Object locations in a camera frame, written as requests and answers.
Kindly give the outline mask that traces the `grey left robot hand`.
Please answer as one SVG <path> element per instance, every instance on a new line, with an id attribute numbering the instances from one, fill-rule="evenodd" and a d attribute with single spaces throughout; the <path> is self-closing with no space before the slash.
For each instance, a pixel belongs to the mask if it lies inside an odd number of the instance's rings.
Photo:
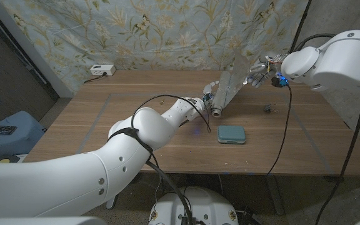
<path id="1" fill-rule="evenodd" d="M 219 81 L 213 81 L 207 84 L 203 89 L 202 101 L 206 109 L 223 110 L 224 95 L 219 87 Z"/>

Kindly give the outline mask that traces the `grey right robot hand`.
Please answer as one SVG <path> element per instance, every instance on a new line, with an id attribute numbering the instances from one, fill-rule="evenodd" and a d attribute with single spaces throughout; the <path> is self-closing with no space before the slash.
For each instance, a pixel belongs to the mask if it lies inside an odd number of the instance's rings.
<path id="1" fill-rule="evenodd" d="M 288 79 L 281 72 L 282 63 L 288 54 L 277 54 L 275 56 L 262 56 L 250 68 L 249 74 L 244 80 L 254 88 L 259 88 L 265 81 L 270 80 L 271 85 L 283 88 L 289 85 Z"/>

